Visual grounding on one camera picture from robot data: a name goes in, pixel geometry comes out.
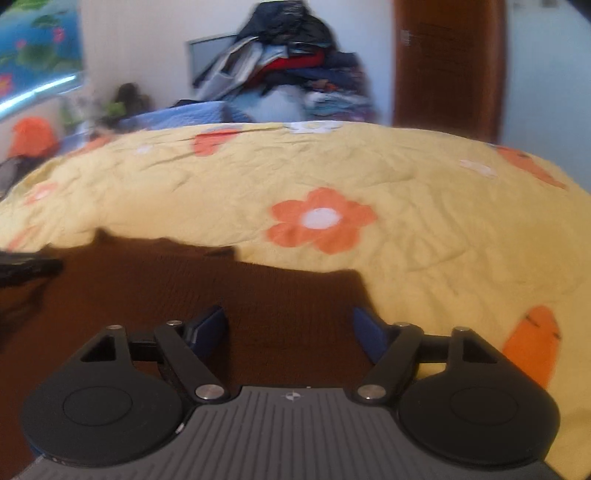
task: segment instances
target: blue painting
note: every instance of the blue painting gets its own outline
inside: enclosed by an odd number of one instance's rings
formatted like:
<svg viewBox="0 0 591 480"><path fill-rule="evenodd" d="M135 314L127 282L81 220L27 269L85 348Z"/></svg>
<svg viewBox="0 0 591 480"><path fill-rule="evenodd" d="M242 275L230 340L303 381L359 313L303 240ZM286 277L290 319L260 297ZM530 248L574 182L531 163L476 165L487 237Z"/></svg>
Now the blue painting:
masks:
<svg viewBox="0 0 591 480"><path fill-rule="evenodd" d="M78 0L17 0L0 16L0 102L81 71L77 9Z"/></svg>

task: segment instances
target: metal screw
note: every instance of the metal screw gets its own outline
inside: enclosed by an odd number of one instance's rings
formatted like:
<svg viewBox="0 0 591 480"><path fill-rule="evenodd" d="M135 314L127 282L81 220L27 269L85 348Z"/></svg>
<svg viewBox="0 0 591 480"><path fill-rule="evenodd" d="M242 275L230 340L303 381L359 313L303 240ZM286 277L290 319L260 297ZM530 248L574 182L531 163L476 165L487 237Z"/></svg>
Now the metal screw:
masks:
<svg viewBox="0 0 591 480"><path fill-rule="evenodd" d="M386 389L381 385L362 385L357 389L357 395L365 400L379 400L386 396Z"/></svg>
<svg viewBox="0 0 591 480"><path fill-rule="evenodd" d="M217 400L224 396L226 391L220 385L206 384L195 389L195 395L204 400Z"/></svg>

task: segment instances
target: yellow bedspread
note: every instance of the yellow bedspread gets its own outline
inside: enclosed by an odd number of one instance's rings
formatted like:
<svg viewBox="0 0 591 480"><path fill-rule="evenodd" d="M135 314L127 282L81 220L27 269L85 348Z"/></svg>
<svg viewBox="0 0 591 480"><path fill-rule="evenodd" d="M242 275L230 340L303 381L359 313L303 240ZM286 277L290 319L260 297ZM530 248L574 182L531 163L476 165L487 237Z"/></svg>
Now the yellow bedspread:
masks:
<svg viewBox="0 0 591 480"><path fill-rule="evenodd" d="M50 161L0 203L0 222L0 248L19 251L103 227L352 268L389 323L464 325L499 349L517 335L560 407L549 463L568 479L591 472L591 196L545 160L368 124L137 132ZM536 306L556 324L530 336L518 325Z"/></svg>

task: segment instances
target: orange flower print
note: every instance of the orange flower print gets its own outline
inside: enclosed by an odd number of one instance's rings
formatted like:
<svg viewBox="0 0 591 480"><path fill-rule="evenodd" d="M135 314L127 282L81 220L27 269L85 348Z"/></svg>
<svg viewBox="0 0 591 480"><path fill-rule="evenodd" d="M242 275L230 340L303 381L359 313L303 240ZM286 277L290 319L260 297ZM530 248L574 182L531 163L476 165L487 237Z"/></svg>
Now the orange flower print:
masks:
<svg viewBox="0 0 591 480"><path fill-rule="evenodd" d="M38 185L35 185L35 187L33 187L31 189L31 191L29 192L29 194L25 198L25 205L32 205L33 203L44 199L49 194L54 192L56 188L57 188L57 183L54 181L40 183Z"/></svg>
<svg viewBox="0 0 591 480"><path fill-rule="evenodd" d="M267 230L267 238L280 247L312 242L325 254L351 250L359 243L359 230L377 217L368 205L347 200L333 189L319 188L306 200L286 200L271 209L282 223Z"/></svg>
<svg viewBox="0 0 591 480"><path fill-rule="evenodd" d="M561 189L566 188L564 183L556 180L552 175L550 175L550 173L536 164L528 154L508 147L496 146L496 150L500 153L501 157L503 157L511 165L531 173L534 177L548 183L549 185L560 187Z"/></svg>
<svg viewBox="0 0 591 480"><path fill-rule="evenodd" d="M6 246L7 252L14 252L21 248L25 242L29 239L29 237L36 233L39 230L39 227L36 225L28 226L21 230L16 236L10 240L10 243Z"/></svg>
<svg viewBox="0 0 591 480"><path fill-rule="evenodd" d="M195 137L193 143L193 149L195 155L199 157L207 157L213 155L226 142L229 142L232 138L240 133L238 128L217 128L204 132Z"/></svg>
<svg viewBox="0 0 591 480"><path fill-rule="evenodd" d="M554 313L539 305L517 323L503 347L503 355L537 384L547 388L558 361L561 339Z"/></svg>
<svg viewBox="0 0 591 480"><path fill-rule="evenodd" d="M8 95L10 92L12 92L12 74L0 75L0 97Z"/></svg>

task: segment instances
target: brown door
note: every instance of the brown door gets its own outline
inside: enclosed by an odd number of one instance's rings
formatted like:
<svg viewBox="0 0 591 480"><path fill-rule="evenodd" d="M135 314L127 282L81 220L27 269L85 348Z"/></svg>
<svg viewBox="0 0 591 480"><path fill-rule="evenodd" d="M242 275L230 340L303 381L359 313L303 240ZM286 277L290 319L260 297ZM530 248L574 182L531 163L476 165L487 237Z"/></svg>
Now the brown door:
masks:
<svg viewBox="0 0 591 480"><path fill-rule="evenodd" d="M394 124L496 141L505 0L395 0Z"/></svg>

